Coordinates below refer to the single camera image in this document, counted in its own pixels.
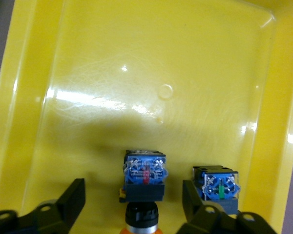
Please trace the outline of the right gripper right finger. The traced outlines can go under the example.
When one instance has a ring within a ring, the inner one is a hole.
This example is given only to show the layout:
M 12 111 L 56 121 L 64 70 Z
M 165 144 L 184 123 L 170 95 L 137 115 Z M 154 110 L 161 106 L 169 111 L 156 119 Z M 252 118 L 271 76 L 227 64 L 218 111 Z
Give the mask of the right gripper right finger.
M 235 217 L 212 201 L 203 201 L 193 181 L 184 180 L 182 205 L 186 216 L 179 234 L 274 234 L 276 231 L 260 215 L 238 212 Z

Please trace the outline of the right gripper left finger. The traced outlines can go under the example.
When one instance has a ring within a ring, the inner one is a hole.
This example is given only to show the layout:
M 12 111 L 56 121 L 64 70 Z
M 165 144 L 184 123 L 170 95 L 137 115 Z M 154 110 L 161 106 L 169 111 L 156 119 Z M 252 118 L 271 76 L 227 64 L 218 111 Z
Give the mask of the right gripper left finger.
M 54 201 L 43 202 L 20 217 L 20 234 L 68 234 L 85 205 L 85 180 L 75 179 Z

